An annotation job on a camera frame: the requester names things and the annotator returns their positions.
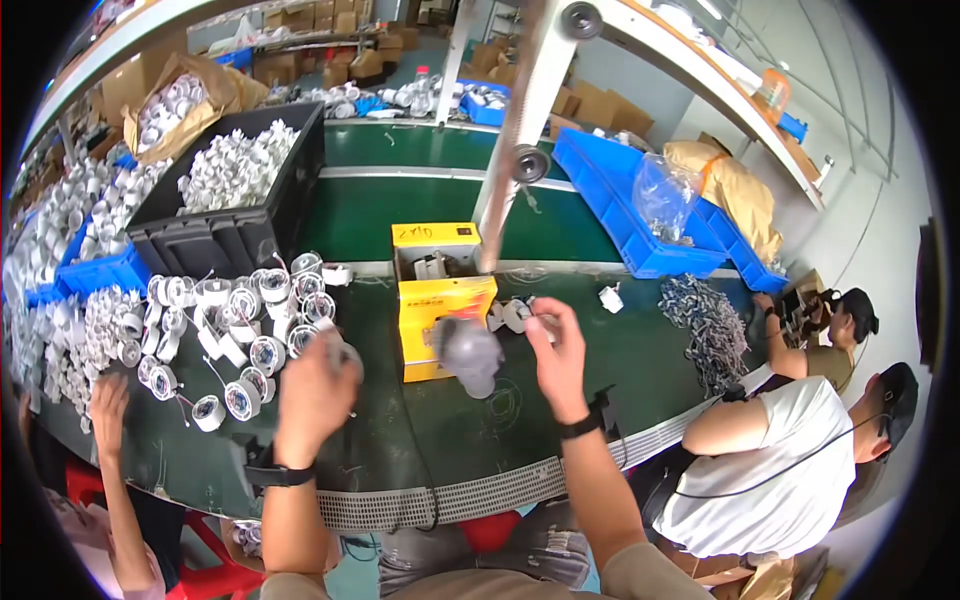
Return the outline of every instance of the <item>gray pants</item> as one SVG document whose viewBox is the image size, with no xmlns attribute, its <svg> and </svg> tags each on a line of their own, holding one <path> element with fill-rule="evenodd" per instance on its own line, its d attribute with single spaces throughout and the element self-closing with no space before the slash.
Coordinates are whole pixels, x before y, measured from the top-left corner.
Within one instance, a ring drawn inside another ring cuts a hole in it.
<svg viewBox="0 0 960 600">
<path fill-rule="evenodd" d="M 415 528 L 380 535 L 380 597 L 448 571 L 499 568 L 579 589 L 590 561 L 584 534 L 576 528 L 568 500 L 543 503 L 520 520 L 498 552 L 474 554 L 454 524 L 430 532 Z"/>
</svg>

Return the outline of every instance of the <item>pulley wheel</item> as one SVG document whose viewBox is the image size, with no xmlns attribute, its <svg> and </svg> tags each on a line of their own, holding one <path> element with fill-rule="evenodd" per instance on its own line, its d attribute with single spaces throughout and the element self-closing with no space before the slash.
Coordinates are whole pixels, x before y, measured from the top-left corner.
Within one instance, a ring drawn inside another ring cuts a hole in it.
<svg viewBox="0 0 960 600">
<path fill-rule="evenodd" d="M 519 144 L 516 146 L 514 179 L 519 183 L 536 183 L 546 177 L 550 170 L 550 156 L 536 146 Z"/>
<path fill-rule="evenodd" d="M 603 30 L 603 17 L 588 2 L 574 2 L 561 15 L 564 33 L 573 39 L 593 39 Z"/>
</svg>

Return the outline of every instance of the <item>black plastic crate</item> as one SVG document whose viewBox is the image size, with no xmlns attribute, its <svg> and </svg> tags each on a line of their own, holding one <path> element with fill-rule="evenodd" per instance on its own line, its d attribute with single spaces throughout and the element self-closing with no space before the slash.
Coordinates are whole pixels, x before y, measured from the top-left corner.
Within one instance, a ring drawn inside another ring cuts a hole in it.
<svg viewBox="0 0 960 600">
<path fill-rule="evenodd" d="M 183 198 L 177 179 L 189 175 L 193 157 L 215 135 L 239 129 L 256 137 L 277 119 L 300 130 L 263 204 L 177 216 Z M 127 234 L 151 271 L 167 276 L 235 278 L 276 266 L 279 252 L 289 263 L 300 240 L 307 206 L 324 166 L 323 103 L 260 108 L 227 115 L 208 127 L 174 162 L 127 225 Z"/>
</svg>

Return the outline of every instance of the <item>yellow machine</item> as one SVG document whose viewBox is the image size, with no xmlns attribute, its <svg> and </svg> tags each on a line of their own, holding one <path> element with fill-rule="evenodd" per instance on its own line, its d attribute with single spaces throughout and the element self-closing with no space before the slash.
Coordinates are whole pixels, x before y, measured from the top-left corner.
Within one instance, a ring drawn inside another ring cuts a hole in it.
<svg viewBox="0 0 960 600">
<path fill-rule="evenodd" d="M 479 275 L 480 235 L 474 223 L 394 225 L 392 230 L 403 381 L 450 377 L 432 348 L 434 322 L 452 315 L 486 326 L 496 296 L 493 276 Z"/>
</svg>

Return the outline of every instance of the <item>white t-shirt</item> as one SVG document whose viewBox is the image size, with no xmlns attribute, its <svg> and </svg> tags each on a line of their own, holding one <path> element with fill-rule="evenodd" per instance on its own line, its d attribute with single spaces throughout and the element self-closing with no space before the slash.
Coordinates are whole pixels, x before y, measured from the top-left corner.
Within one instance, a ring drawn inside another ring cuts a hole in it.
<svg viewBox="0 0 960 600">
<path fill-rule="evenodd" d="M 678 492 L 746 490 L 853 427 L 840 396 L 822 376 L 758 397 L 769 422 L 760 448 L 699 457 L 681 476 Z M 847 434 L 751 492 L 710 499 L 673 494 L 654 529 L 700 558 L 747 552 L 789 558 L 827 534 L 854 476 L 853 434 Z"/>
</svg>

